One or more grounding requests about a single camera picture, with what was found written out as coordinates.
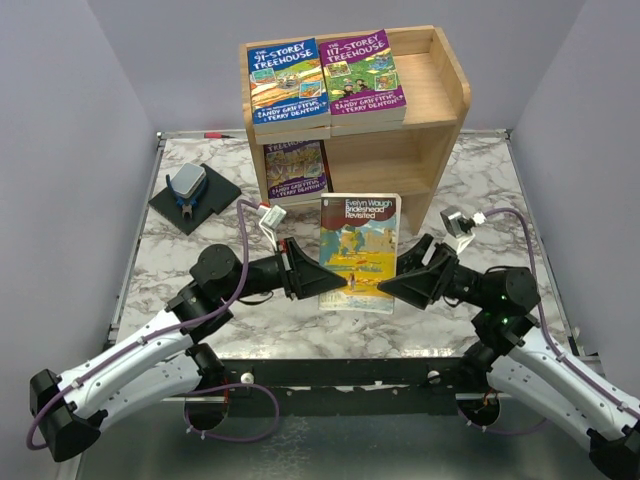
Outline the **Brideshead Revisited paperback book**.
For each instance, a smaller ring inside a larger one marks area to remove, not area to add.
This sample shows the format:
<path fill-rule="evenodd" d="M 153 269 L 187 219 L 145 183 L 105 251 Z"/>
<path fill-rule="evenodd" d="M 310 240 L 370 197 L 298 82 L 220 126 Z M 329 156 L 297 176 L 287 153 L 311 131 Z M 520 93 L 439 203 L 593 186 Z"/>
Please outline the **Brideshead Revisited paperback book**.
<path fill-rule="evenodd" d="M 379 290 L 396 275 L 401 197 L 395 193 L 324 193 L 319 263 L 346 284 L 319 296 L 321 310 L 391 314 Z"/>

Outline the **purple 52-Storey Treehouse book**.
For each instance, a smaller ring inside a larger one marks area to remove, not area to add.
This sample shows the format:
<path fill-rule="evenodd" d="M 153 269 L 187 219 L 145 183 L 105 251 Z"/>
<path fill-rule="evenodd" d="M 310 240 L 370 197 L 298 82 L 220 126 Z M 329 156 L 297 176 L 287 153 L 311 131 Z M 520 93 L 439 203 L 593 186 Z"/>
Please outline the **purple 52-Storey Treehouse book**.
<path fill-rule="evenodd" d="M 323 140 L 264 145 L 263 153 L 270 204 L 300 205 L 333 191 Z"/>

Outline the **orange 39-Storey Treehouse book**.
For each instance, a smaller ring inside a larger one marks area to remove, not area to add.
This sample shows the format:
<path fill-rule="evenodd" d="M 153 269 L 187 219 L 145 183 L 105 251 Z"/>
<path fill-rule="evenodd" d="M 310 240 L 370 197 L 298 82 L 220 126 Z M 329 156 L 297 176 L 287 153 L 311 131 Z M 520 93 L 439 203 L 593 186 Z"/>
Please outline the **orange 39-Storey Treehouse book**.
<path fill-rule="evenodd" d="M 322 126 L 303 130 L 291 130 L 268 134 L 255 134 L 258 145 L 268 145 L 287 142 L 303 142 L 327 140 L 331 137 L 331 127 Z"/>

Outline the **orange 130-Storey Treehouse book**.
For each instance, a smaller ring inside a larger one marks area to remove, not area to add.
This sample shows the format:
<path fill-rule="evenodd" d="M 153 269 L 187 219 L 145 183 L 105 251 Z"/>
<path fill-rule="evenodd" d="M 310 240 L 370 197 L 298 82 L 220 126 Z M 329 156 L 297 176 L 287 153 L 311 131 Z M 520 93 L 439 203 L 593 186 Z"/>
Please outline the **orange 130-Storey Treehouse book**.
<path fill-rule="evenodd" d="M 363 123 L 352 125 L 336 125 L 331 127 L 330 135 L 332 137 L 369 134 L 377 132 L 385 132 L 401 129 L 403 126 L 402 120 L 396 121 L 383 121 L 378 123 Z"/>

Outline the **blue 91-Storey Treehouse book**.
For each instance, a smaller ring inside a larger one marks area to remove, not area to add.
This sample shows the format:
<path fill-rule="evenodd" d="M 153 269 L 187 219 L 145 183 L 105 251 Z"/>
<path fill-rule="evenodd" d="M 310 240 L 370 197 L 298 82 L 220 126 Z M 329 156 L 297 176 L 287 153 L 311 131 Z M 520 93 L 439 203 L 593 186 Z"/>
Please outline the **blue 91-Storey Treehouse book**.
<path fill-rule="evenodd" d="M 329 97 L 314 37 L 247 50 L 251 120 L 258 134 L 330 125 Z"/>

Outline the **purple green bottom book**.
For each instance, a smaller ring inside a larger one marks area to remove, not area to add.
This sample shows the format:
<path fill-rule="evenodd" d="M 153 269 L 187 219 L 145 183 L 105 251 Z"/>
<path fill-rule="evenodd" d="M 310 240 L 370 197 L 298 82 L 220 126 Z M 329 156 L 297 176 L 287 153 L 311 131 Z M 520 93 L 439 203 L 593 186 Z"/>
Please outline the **purple green bottom book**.
<path fill-rule="evenodd" d="M 318 45 L 333 127 L 404 121 L 407 100 L 384 29 Z"/>

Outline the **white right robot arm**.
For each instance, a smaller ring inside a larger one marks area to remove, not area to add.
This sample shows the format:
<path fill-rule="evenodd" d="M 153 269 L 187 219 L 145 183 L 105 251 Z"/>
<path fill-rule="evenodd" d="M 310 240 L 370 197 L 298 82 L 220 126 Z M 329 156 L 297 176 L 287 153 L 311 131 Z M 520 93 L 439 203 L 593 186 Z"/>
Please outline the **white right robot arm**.
<path fill-rule="evenodd" d="M 462 266 L 458 255 L 473 238 L 447 235 L 426 259 L 432 238 L 425 236 L 399 257 L 397 276 L 379 290 L 420 309 L 439 299 L 478 307 L 478 340 L 462 357 L 461 383 L 472 391 L 489 385 L 541 414 L 585 448 L 607 478 L 638 478 L 638 398 L 565 349 L 532 315 L 541 298 L 529 269 L 480 273 Z"/>

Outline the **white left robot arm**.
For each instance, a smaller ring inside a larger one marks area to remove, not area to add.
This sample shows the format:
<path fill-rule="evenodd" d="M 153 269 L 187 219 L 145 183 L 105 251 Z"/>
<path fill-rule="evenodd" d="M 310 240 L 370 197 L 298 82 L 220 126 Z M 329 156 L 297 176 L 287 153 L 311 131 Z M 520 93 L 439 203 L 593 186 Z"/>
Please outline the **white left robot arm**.
<path fill-rule="evenodd" d="M 48 450 L 61 463 L 137 410 L 177 394 L 220 389 L 224 368 L 203 341 L 231 320 L 236 301 L 275 290 L 307 299 L 346 284 L 292 238 L 254 261 L 214 244 L 200 253 L 190 275 L 159 313 L 115 346 L 61 373 L 43 369 L 31 377 L 28 449 Z"/>

